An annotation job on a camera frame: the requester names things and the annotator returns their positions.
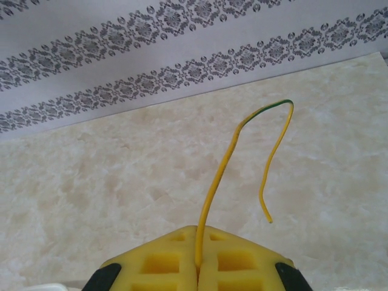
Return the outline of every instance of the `beige marble surface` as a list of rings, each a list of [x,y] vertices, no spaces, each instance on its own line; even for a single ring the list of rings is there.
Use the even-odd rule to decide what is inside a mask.
[[[380,54],[0,144],[1,290],[87,280],[105,260],[199,211],[236,125],[208,224],[294,260],[314,290],[387,290],[388,68]]]

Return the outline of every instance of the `electrical wire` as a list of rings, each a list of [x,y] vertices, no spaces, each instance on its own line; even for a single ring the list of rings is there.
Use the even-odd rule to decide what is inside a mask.
[[[218,167],[218,170],[217,170],[216,175],[213,179],[212,185],[210,186],[209,191],[207,192],[207,196],[206,196],[204,205],[202,207],[201,216],[199,217],[199,223],[198,223],[198,227],[196,230],[196,237],[195,237],[195,265],[196,265],[197,273],[199,273],[199,269],[200,269],[201,264],[202,264],[202,249],[203,249],[203,242],[204,242],[204,231],[205,231],[207,215],[209,214],[209,210],[210,210],[210,205],[212,204],[214,195],[217,191],[217,188],[218,188],[218,185],[221,181],[222,175],[224,174],[227,163],[229,162],[229,159],[232,156],[232,153],[237,145],[237,140],[238,140],[238,137],[239,137],[241,130],[249,121],[251,121],[253,118],[258,116],[260,113],[265,112],[269,109],[272,109],[274,107],[277,107],[277,106],[285,104],[285,103],[290,104],[289,115],[287,117],[286,124],[284,125],[283,130],[282,130],[278,140],[276,141],[276,144],[273,147],[271,154],[268,157],[267,164],[266,164],[266,167],[264,169],[263,179],[261,181],[261,186],[260,186],[260,190],[259,190],[259,201],[261,204],[261,208],[263,209],[263,212],[266,215],[268,222],[272,223],[272,217],[271,217],[270,213],[268,212],[268,209],[267,209],[266,204],[264,202],[263,192],[264,192],[264,186],[266,185],[267,175],[268,175],[268,171],[269,171],[269,167],[270,167],[272,158],[275,155],[275,152],[278,149],[280,142],[283,139],[283,136],[286,133],[286,130],[287,130],[287,128],[290,124],[291,118],[292,118],[293,102],[289,99],[285,99],[285,100],[278,101],[278,102],[275,102],[273,104],[269,104],[267,106],[261,107],[260,109],[258,109],[257,111],[255,111],[251,115],[249,115],[246,119],[241,121],[240,124],[238,124],[237,128],[235,129],[235,132],[233,134],[233,138],[230,142],[229,148],[227,149],[227,151],[226,151],[226,153],[225,153],[225,155],[224,155],[224,157],[223,157],[223,159]]]

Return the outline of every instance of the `gray ornamental pattern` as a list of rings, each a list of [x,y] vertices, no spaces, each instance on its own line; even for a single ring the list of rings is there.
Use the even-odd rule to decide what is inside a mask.
[[[176,90],[182,86],[200,84],[205,80],[212,81],[268,65],[280,65],[314,54],[321,55],[327,51],[340,50],[345,45],[353,47],[360,42],[367,43],[378,38],[388,38],[388,7],[375,10],[369,16],[360,14],[353,20],[339,19],[332,25],[325,23],[319,28],[291,32],[285,38],[277,36],[267,43],[259,41],[257,44],[242,45],[238,50],[231,48],[226,52],[191,59],[173,67],[164,67],[120,79],[113,84],[100,85],[9,111],[0,114],[0,133]]]
[[[0,0],[0,20],[6,15],[13,16],[17,11],[23,12],[29,9],[29,5],[39,5],[49,0]]]
[[[259,12],[261,5],[279,6],[283,0],[179,0],[160,2],[159,7],[148,6],[145,14],[129,13],[116,23],[107,21],[90,32],[81,30],[64,41],[55,40],[41,48],[28,50],[0,61],[0,91],[19,87],[63,71],[129,52],[142,45],[150,45],[169,36],[208,27],[215,21],[245,16],[249,10]]]

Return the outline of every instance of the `patterned wallpaper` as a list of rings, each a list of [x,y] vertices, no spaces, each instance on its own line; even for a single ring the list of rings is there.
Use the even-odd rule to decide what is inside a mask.
[[[50,6],[50,11],[55,11],[56,1],[0,1],[0,23],[8,22],[1,29],[9,30],[18,22],[19,30],[21,27],[27,30],[20,35],[34,33],[28,32],[27,21],[20,26],[24,15],[34,13],[38,16],[43,6]],[[101,5],[108,3],[105,0],[98,2]],[[311,21],[315,18],[311,15],[306,20],[298,19],[301,5],[317,4],[307,0],[148,2],[150,5],[134,7],[136,10],[122,13],[122,16],[99,26],[80,27],[75,32],[64,30],[63,37],[47,37],[47,42],[39,46],[2,54],[0,102],[1,108],[7,109],[0,109],[0,138],[17,137],[109,115],[112,109],[108,107],[113,105],[123,104],[113,110],[113,113],[118,113],[388,47],[388,8],[381,5],[384,1],[371,1],[360,7],[349,5],[349,11],[341,11],[344,15],[341,18],[332,19],[332,14],[322,13],[316,17],[318,25]],[[31,5],[35,6],[34,12],[28,10]],[[81,7],[82,1],[75,5]],[[337,5],[338,9],[343,8],[341,4]],[[44,18],[39,21],[41,25],[48,25]],[[233,41],[226,47],[224,44],[229,38]],[[141,55],[145,50],[153,59],[158,56],[158,61],[149,64],[145,58],[143,62],[136,63],[138,73],[128,75],[123,71],[121,75],[115,58],[119,55],[121,58],[131,54]],[[128,61],[128,67],[134,59],[122,58]],[[96,67],[98,62],[104,65]],[[105,82],[76,92],[70,89],[63,89],[58,95],[45,92],[47,86],[66,85],[69,76],[79,68],[90,76],[96,73]],[[101,77],[102,70],[106,78]],[[112,79],[109,72],[121,77]],[[174,98],[168,97],[172,90],[178,92]],[[134,100],[147,98],[149,101],[130,105]],[[76,115],[84,117],[73,119],[72,116]],[[64,122],[52,122],[57,119]]]

